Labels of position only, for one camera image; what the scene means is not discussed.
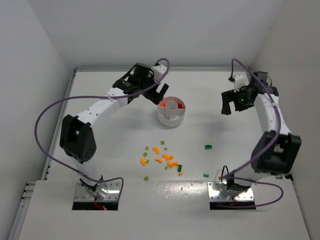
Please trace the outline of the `red sloped lego piece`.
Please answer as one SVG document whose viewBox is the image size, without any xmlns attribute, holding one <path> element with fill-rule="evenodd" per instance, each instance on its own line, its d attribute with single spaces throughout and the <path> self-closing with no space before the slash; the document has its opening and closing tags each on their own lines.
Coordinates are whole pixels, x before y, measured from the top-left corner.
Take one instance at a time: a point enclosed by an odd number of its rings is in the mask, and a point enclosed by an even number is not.
<svg viewBox="0 0 320 240">
<path fill-rule="evenodd" d="M 165 107 L 166 107 L 166 104 L 167 104 L 166 102 L 161 102 L 161 103 L 159 104 L 159 106 L 165 108 Z"/>
</svg>

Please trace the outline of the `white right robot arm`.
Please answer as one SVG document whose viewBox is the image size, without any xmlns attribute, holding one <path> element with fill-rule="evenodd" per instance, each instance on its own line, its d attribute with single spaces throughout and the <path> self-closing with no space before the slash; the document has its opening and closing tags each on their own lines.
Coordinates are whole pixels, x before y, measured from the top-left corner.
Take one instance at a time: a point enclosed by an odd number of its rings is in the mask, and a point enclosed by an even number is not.
<svg viewBox="0 0 320 240">
<path fill-rule="evenodd" d="M 255 108 L 262 129 L 251 162 L 222 177 L 227 190 L 234 193 L 246 192 L 263 178 L 289 173 L 302 144 L 301 137 L 292 134 L 286 125 L 279 107 L 279 92 L 267 79 L 268 74 L 262 71 L 254 72 L 252 79 L 234 74 L 229 78 L 233 89 L 221 94 L 223 115 L 231 114 L 230 103 L 237 112 Z"/>
</svg>

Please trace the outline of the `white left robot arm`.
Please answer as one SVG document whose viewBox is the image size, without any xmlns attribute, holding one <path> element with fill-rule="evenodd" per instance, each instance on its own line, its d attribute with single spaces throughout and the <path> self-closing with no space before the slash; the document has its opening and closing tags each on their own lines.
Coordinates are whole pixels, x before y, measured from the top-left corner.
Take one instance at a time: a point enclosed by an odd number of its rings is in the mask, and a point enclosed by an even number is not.
<svg viewBox="0 0 320 240">
<path fill-rule="evenodd" d="M 168 69 L 159 63 L 154 66 L 136 63 L 112 85 L 103 98 L 83 112 L 75 116 L 68 114 L 63 118 L 59 146 L 74 160 L 81 175 L 81 185 L 92 195 L 100 193 L 104 179 L 94 158 L 97 150 L 95 135 L 99 127 L 140 95 L 156 105 L 159 104 L 169 86 L 164 84 L 159 92 L 157 88 Z"/>
</svg>

